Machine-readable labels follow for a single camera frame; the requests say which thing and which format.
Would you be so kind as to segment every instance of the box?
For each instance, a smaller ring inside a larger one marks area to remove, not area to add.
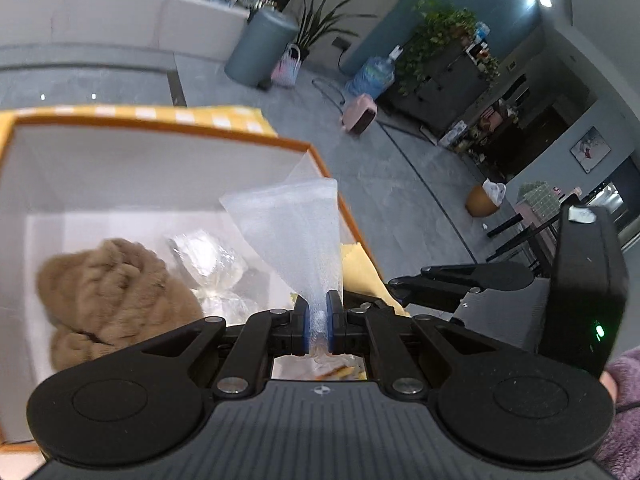
[[[250,108],[17,110],[0,114],[0,150],[4,443],[31,440],[25,405],[34,387],[53,373],[53,326],[35,289],[45,260],[123,237],[169,264],[166,238],[197,228],[224,238],[251,260],[255,253],[218,199],[285,180],[329,176],[311,145],[277,138],[259,110]],[[341,199],[339,206],[341,241],[363,243]],[[265,308],[283,306],[290,290],[277,275],[270,279]]]

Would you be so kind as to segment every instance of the fuzzy purple sweater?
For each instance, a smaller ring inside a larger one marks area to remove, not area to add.
[[[606,369],[618,384],[617,409],[640,401],[640,347]],[[619,480],[640,480],[640,407],[616,415],[595,459]]]

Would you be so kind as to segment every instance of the gray cylindrical trash bin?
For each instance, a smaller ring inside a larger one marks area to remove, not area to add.
[[[278,60],[298,33],[298,24],[273,9],[261,9],[249,22],[226,62],[225,73],[234,81],[258,86],[271,78]]]

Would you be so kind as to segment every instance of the brown plush toy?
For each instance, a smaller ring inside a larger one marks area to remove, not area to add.
[[[58,322],[51,362],[63,370],[202,317],[193,293],[141,244],[105,240],[93,251],[55,256],[38,294]]]

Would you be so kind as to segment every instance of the pink appliance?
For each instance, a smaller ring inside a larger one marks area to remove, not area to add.
[[[352,134],[361,134],[376,118],[378,106],[369,94],[356,97],[342,114],[342,127]]]

